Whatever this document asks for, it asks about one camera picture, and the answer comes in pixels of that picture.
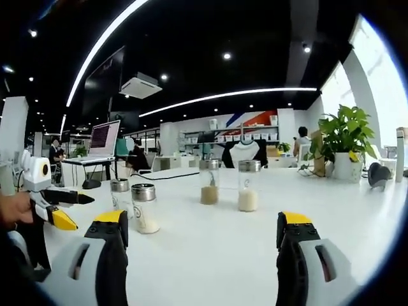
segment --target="black ceiling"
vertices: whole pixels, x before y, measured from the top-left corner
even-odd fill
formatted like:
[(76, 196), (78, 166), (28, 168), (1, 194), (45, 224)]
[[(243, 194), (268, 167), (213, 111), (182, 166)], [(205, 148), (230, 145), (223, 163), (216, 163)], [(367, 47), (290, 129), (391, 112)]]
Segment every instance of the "black ceiling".
[[(24, 1), (23, 6), (21, 1), (9, 2), (11, 7), (1, 21), (1, 27), (9, 31), (3, 31), (7, 48), (0, 51), (0, 62), (15, 73), (2, 73), (11, 92), (3, 82), (0, 91), (2, 96), (27, 97), (28, 131), (40, 131), (44, 124), (47, 132), (58, 133), (65, 113), (66, 128), (106, 117), (104, 108), (92, 118), (81, 116), (83, 82), (71, 106), (65, 105), (89, 50), (132, 1), (48, 2), (54, 5), (43, 18), (50, 7), (44, 1)], [(127, 48), (125, 81), (137, 71), (157, 79), (166, 73), (169, 79), (160, 82), (161, 92), (144, 100), (126, 100), (142, 113), (231, 91), (298, 85), (319, 88), (350, 50), (348, 38), (355, 18), (348, 1), (150, 0), (114, 32), (87, 73), (123, 45)], [(38, 36), (31, 38), (28, 29), (36, 29)], [(311, 53), (303, 52), (303, 42), (312, 48)], [(223, 52), (231, 52), (232, 59), (224, 61)], [(268, 110), (292, 102), (296, 109), (307, 109), (315, 98), (316, 93), (280, 92), (215, 99), (146, 116), (141, 118), (141, 127), (158, 126), (160, 119), (183, 120), (184, 114), (190, 119), (212, 115), (214, 108), (218, 113), (233, 113), (250, 110), (251, 104), (251, 110)], [(114, 99), (125, 98), (118, 94)]]

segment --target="shaker jar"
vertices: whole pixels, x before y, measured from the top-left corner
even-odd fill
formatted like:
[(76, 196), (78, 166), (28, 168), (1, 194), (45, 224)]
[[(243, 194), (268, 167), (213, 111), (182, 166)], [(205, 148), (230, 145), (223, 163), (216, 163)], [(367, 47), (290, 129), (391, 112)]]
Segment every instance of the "shaker jar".
[(213, 205), (218, 202), (219, 162), (218, 159), (200, 161), (201, 198), (200, 203)]
[(155, 217), (157, 208), (156, 188), (153, 184), (135, 184), (131, 187), (136, 230), (141, 234), (153, 234), (160, 230)]
[(126, 210), (127, 218), (133, 218), (132, 201), (129, 193), (129, 181), (126, 178), (118, 178), (110, 181), (110, 194), (112, 195), (113, 208)]
[(260, 161), (238, 162), (238, 209), (253, 212), (258, 207)]

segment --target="shelf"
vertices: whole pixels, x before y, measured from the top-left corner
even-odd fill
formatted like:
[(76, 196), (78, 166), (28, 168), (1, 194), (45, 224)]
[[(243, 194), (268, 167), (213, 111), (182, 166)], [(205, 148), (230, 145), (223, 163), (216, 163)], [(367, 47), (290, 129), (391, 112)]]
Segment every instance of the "shelf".
[[(227, 143), (228, 142), (204, 142), (204, 144), (206, 144), (206, 145), (225, 145)], [(279, 143), (279, 141), (278, 140), (267, 140), (266, 143), (275, 144), (275, 143)], [(191, 146), (191, 145), (202, 145), (202, 144), (203, 144), (203, 142), (201, 142), (201, 143), (186, 143), (184, 145), (185, 146)]]
[[(244, 130), (246, 129), (273, 129), (277, 128), (278, 126), (244, 126)], [(204, 132), (228, 132), (228, 131), (240, 131), (241, 127), (227, 127), (225, 129), (208, 129), (206, 131), (195, 131), (195, 132), (184, 132), (185, 135), (189, 134), (199, 134)]]

